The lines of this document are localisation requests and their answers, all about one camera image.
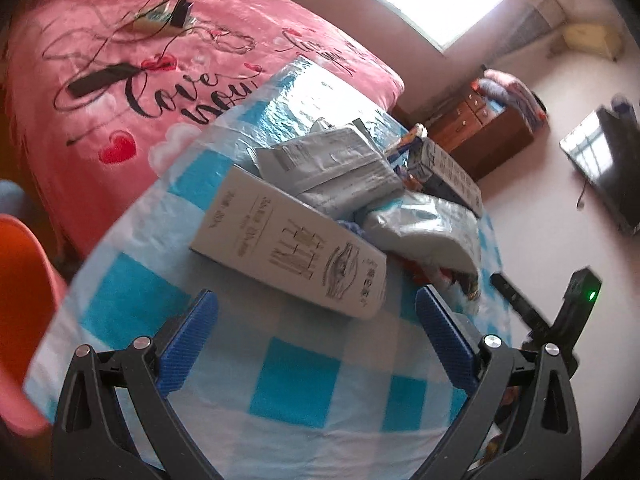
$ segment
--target white floor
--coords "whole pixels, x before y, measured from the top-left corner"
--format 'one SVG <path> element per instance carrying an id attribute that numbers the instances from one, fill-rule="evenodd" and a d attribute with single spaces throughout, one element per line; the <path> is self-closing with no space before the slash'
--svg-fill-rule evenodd
<path id="1" fill-rule="evenodd" d="M 546 50 L 535 47 L 498 64 L 540 95 L 550 128 L 481 182 L 506 273 L 549 320 L 575 270 L 591 266 L 604 281 L 576 347 L 580 369 L 572 379 L 583 475 L 609 449 L 640 397 L 640 236 L 620 234 L 591 189 L 585 209 L 576 209 L 584 181 L 558 143 L 617 92 L 636 103 L 640 116 L 640 50 L 631 38 L 627 43 L 617 64 L 576 52 L 547 59 Z M 526 333 L 514 319 L 514 344 Z"/>

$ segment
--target metal screw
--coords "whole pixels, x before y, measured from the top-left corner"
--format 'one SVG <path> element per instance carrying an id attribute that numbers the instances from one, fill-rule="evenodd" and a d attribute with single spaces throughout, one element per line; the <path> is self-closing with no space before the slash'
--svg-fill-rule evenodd
<path id="1" fill-rule="evenodd" d="M 78 357 L 84 357 L 85 355 L 89 355 L 90 351 L 91 349 L 89 348 L 89 345 L 80 345 L 76 348 L 76 355 Z"/>
<path id="2" fill-rule="evenodd" d="M 136 350 L 143 350 L 151 344 L 151 339 L 146 335 L 137 337 L 133 340 L 133 348 Z"/>
<path id="3" fill-rule="evenodd" d="M 553 343 L 547 343 L 545 345 L 545 352 L 553 357 L 560 355 L 560 349 Z"/>
<path id="4" fill-rule="evenodd" d="M 502 344 L 502 340 L 497 335 L 488 335 L 484 338 L 484 344 L 489 348 L 498 348 Z"/>

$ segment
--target white box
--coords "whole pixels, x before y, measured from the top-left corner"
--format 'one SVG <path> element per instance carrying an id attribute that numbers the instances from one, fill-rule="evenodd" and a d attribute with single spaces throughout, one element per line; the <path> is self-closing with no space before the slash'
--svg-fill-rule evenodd
<path id="1" fill-rule="evenodd" d="M 361 319 L 385 300 L 386 256 L 233 166 L 191 249 L 303 300 Z"/>
<path id="2" fill-rule="evenodd" d="M 484 214 L 480 188 L 433 140 L 425 137 L 422 149 L 409 153 L 409 172 L 417 178 L 428 193 L 471 209 L 480 218 Z"/>

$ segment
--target blue checkered blanket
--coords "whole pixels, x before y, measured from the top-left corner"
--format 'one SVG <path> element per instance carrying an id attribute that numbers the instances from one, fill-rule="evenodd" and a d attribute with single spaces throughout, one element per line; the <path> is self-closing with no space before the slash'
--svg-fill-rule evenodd
<path id="1" fill-rule="evenodd" d="M 409 478 L 465 401 L 451 386 L 414 311 L 417 287 L 389 261 L 386 303 L 348 319 L 220 266 L 189 244 L 224 178 L 250 149 L 308 132 L 318 117 L 362 118 L 380 146 L 404 129 L 359 92 L 299 59 L 204 132 L 96 247 L 32 361 L 25 390 L 53 419 L 74 349 L 126 347 L 153 335 L 202 288 L 218 323 L 184 387 L 169 400 L 216 469 L 234 479 Z M 481 221 L 482 297 L 450 306 L 509 343 L 506 304 L 488 278 L 500 256 Z M 141 455 L 157 464 L 130 400 L 120 396 Z"/>

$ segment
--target red heart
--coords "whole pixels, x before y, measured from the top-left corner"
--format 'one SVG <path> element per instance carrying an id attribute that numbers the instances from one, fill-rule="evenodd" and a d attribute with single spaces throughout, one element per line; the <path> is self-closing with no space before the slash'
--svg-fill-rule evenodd
<path id="1" fill-rule="evenodd" d="M 291 28 L 291 27 L 287 27 L 287 28 L 283 28 L 282 29 L 284 32 L 286 32 L 287 34 L 290 34 L 292 36 L 297 36 L 299 38 L 302 38 L 302 34 L 300 34 L 295 28 Z"/>
<path id="2" fill-rule="evenodd" d="M 262 67 L 260 65 L 245 63 L 244 66 L 247 67 L 249 70 L 253 70 L 254 72 L 257 72 L 258 74 L 262 73 Z"/>
<path id="3" fill-rule="evenodd" d="M 109 145 L 98 151 L 103 164 L 117 164 L 136 156 L 136 141 L 129 132 L 119 130 L 109 136 Z"/>
<path id="4" fill-rule="evenodd" d="M 156 54 L 151 59 L 145 59 L 141 64 L 142 70 L 149 70 L 151 72 L 167 72 L 169 70 L 175 70 L 178 66 L 178 58 L 171 54 Z"/>

